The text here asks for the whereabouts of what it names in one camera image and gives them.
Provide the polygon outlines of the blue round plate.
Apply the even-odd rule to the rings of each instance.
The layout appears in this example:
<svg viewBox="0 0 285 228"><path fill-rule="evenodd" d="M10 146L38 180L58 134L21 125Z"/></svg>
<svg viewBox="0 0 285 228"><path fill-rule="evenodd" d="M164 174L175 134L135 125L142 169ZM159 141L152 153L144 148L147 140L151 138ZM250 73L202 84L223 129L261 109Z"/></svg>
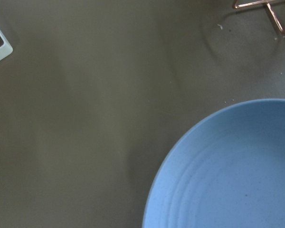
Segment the blue round plate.
<svg viewBox="0 0 285 228"><path fill-rule="evenodd" d="M163 160L144 228L285 228L285 99L226 107Z"/></svg>

